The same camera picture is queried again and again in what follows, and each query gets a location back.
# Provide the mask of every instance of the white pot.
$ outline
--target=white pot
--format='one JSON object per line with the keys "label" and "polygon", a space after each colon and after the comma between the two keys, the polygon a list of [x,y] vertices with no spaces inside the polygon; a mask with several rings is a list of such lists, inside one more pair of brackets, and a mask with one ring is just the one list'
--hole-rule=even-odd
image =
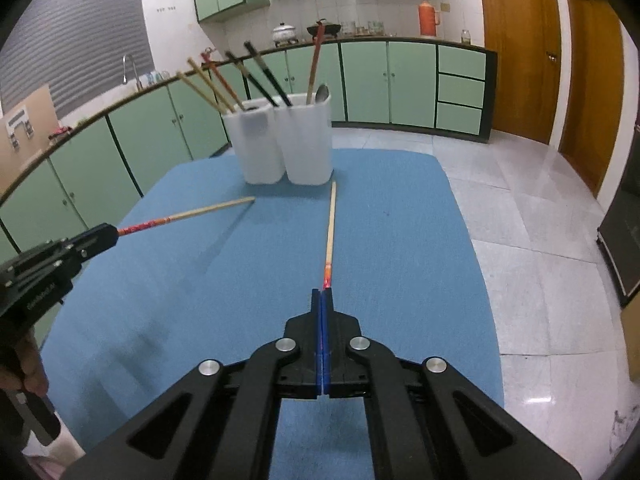
{"label": "white pot", "polygon": [[275,43],[285,43],[286,41],[296,40],[296,28],[293,25],[281,23],[273,29],[273,41]]}

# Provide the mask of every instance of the thermos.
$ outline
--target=thermos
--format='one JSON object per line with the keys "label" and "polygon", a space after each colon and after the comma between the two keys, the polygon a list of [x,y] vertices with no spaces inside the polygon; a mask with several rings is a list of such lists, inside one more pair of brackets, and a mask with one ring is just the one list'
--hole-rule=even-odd
{"label": "thermos", "polygon": [[423,0],[418,6],[418,16],[420,18],[420,35],[434,38],[436,25],[440,24],[440,15],[428,0]]}

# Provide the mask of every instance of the countertop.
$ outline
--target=countertop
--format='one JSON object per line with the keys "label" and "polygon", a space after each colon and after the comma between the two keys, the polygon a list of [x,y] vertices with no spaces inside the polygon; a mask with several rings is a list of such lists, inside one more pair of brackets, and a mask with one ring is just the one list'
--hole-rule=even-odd
{"label": "countertop", "polygon": [[[401,36],[352,36],[349,38],[337,38],[337,39],[331,39],[331,40],[324,40],[323,43],[325,44],[331,44],[331,43],[354,43],[357,41],[402,41],[402,42],[407,42],[407,41],[411,41],[411,42],[418,42],[418,43],[434,43],[434,44],[443,44],[443,45],[449,45],[449,46],[455,46],[457,48],[464,48],[466,50],[474,50],[476,52],[492,52],[490,50],[487,50],[481,46],[475,46],[475,45],[465,45],[462,43],[457,43],[455,41],[445,41],[445,40],[439,40],[438,38],[411,38],[411,37],[401,37]],[[271,54],[273,52],[280,52],[280,51],[284,51],[284,50],[290,50],[293,48],[301,48],[301,47],[305,47],[305,46],[311,46],[313,45],[312,41],[302,41],[299,44],[295,44],[295,45],[286,45],[286,46],[281,46],[281,47],[274,47],[274,48],[270,48],[267,50],[262,50],[260,51],[261,54]],[[250,58],[250,56],[242,56],[239,57],[239,59],[241,60],[245,60]],[[224,64],[228,64],[229,61],[224,61],[224,62],[215,62],[216,66],[221,66]],[[195,71],[191,70],[190,72],[185,72],[185,75],[190,76],[190,75],[194,75]],[[113,112],[114,110],[116,110],[117,108],[120,108],[121,106],[124,106],[125,104],[133,101],[133,99],[137,99],[145,94],[148,94],[149,92],[153,92],[154,90],[157,90],[159,88],[162,88],[163,86],[167,86],[175,81],[178,81],[178,77],[174,76],[172,78],[169,79],[165,79],[162,82],[159,82],[155,85],[151,85],[139,92],[135,92],[132,95],[129,95],[123,99],[120,99],[119,101],[115,102],[114,104],[112,104],[111,106],[105,108],[104,110],[98,112],[97,114],[95,114],[94,116],[90,117],[89,119],[85,120],[82,122],[82,124],[80,126],[78,126],[77,128],[75,128],[73,130],[73,132],[71,134],[69,134],[68,136],[64,137],[63,139],[59,140],[56,144],[49,146],[46,150],[44,150],[39,156],[37,156],[37,158],[34,158],[30,164],[25,168],[25,170],[20,174],[20,176],[18,178],[16,178],[14,180],[14,182],[4,191],[4,193],[2,193],[2,195],[0,195],[0,206],[9,198],[9,196],[11,195],[12,192],[14,192],[14,190],[20,186],[20,184],[24,181],[25,178],[27,178],[30,174],[31,171],[35,170],[35,168],[37,168],[44,160],[46,160],[47,158],[49,158],[58,148],[64,146],[64,144],[66,142],[69,142],[69,140],[73,139],[76,135],[79,135],[86,127],[90,126],[91,124],[95,123],[96,121],[100,120],[101,118],[103,118],[105,115],[108,115],[109,113]]]}

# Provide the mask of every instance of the utensil holder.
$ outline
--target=utensil holder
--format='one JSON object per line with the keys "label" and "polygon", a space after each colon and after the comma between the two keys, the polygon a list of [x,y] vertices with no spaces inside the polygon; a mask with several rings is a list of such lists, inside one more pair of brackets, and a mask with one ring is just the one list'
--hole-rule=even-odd
{"label": "utensil holder", "polygon": [[273,107],[263,98],[242,104],[248,111],[222,115],[242,175],[248,184],[275,184],[285,166],[273,130]]}
{"label": "utensil holder", "polygon": [[306,94],[290,95],[293,106],[276,99],[274,129],[287,176],[294,184],[320,186],[331,178],[332,163],[331,96],[326,101],[306,105]]}

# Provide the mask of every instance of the blue table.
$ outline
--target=blue table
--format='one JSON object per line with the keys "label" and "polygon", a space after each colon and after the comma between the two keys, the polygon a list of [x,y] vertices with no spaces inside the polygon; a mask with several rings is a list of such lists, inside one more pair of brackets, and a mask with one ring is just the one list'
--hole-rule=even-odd
{"label": "blue table", "polygon": [[[439,355],[502,403],[494,320],[438,161],[334,151],[336,310],[396,355]],[[234,156],[171,170],[135,224],[241,196],[239,206],[133,234],[97,257],[44,345],[50,397],[90,449],[207,358],[244,360],[282,336],[322,284],[330,185],[244,183]],[[272,476],[370,479],[362,400],[283,403]]]}

